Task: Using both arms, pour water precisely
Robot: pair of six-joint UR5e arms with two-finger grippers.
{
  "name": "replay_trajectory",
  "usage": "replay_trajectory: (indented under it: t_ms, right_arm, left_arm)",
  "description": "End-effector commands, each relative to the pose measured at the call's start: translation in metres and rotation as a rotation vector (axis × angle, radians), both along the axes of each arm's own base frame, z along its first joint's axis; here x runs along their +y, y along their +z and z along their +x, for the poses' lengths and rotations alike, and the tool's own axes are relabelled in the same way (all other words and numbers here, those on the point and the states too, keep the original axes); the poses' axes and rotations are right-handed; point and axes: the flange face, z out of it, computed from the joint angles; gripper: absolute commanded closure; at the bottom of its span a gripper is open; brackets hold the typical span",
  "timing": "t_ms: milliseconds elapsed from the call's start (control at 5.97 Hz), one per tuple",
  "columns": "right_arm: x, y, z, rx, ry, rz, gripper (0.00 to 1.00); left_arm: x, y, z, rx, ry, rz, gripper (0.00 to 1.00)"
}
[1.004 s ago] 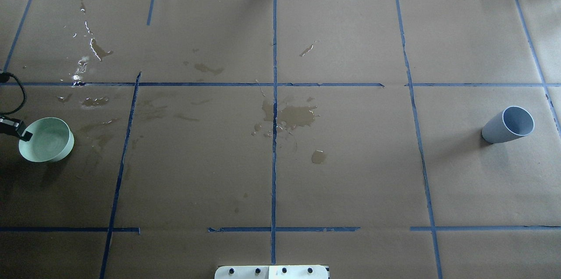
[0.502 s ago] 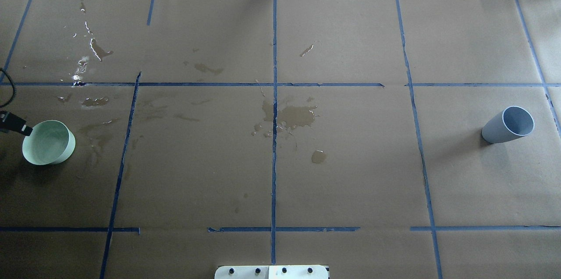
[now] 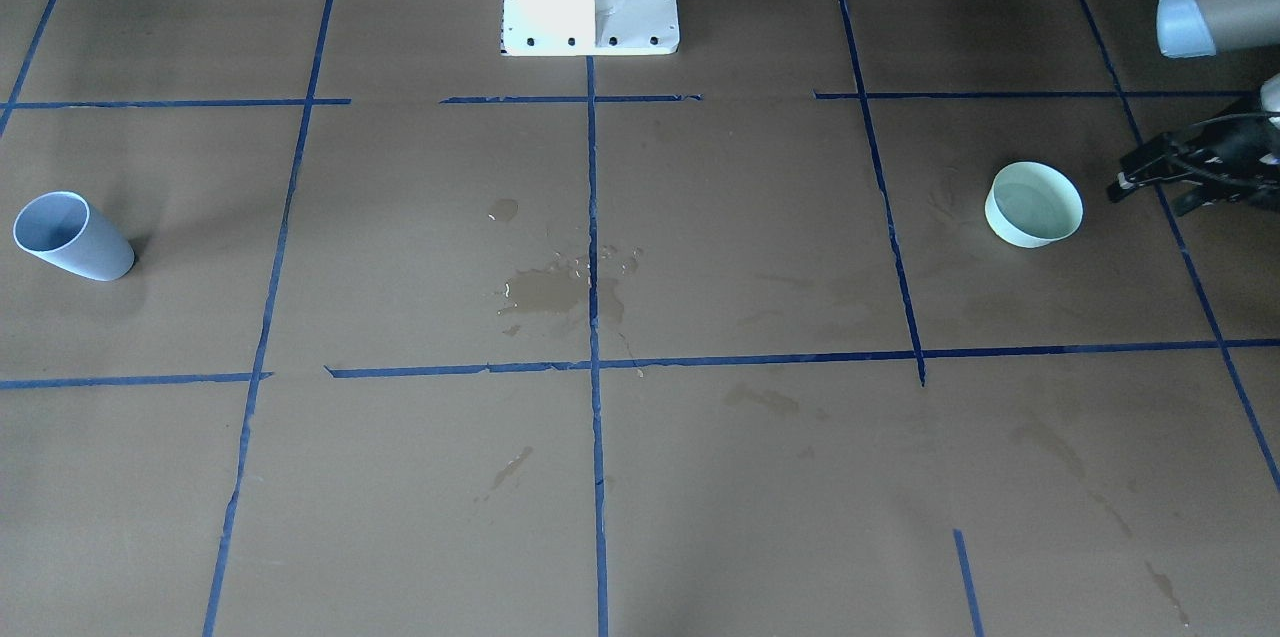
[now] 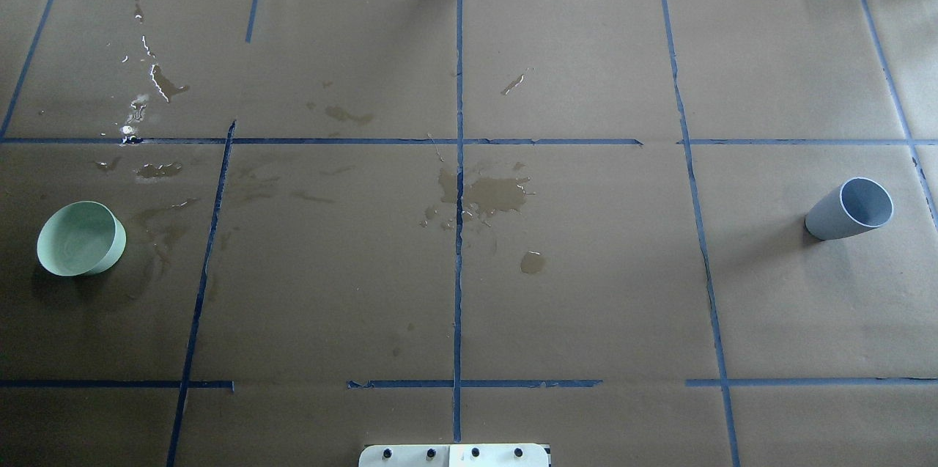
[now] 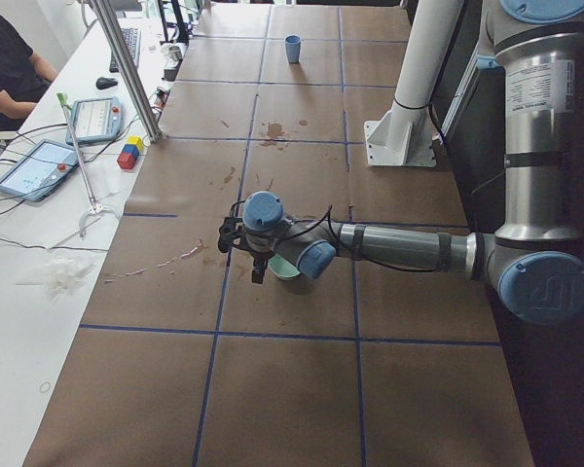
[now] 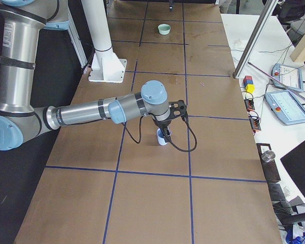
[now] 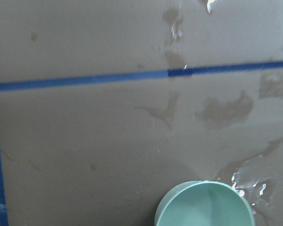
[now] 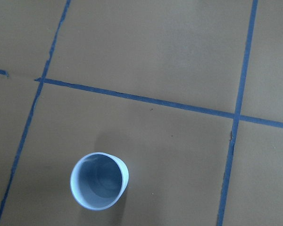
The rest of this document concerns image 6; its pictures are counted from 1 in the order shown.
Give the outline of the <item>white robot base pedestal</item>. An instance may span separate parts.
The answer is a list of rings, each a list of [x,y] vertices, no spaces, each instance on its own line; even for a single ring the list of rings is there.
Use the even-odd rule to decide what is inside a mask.
[[[103,1],[84,0],[81,3],[95,52],[89,81],[122,83],[127,60],[118,58],[113,51]]]

